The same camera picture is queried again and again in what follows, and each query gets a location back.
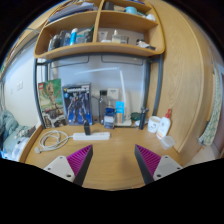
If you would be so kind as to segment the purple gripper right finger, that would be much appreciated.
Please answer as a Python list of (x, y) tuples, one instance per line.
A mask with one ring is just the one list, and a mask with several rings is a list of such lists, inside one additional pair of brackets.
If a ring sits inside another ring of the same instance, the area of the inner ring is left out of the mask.
[(159, 156), (140, 145), (135, 145), (134, 154), (146, 185), (182, 169), (170, 156)]

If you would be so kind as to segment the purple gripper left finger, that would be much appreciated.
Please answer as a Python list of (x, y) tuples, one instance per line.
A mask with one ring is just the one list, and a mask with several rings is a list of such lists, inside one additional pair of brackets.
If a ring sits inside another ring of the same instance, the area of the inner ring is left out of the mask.
[(58, 156), (44, 170), (82, 186), (93, 156), (93, 146), (88, 145), (71, 155)]

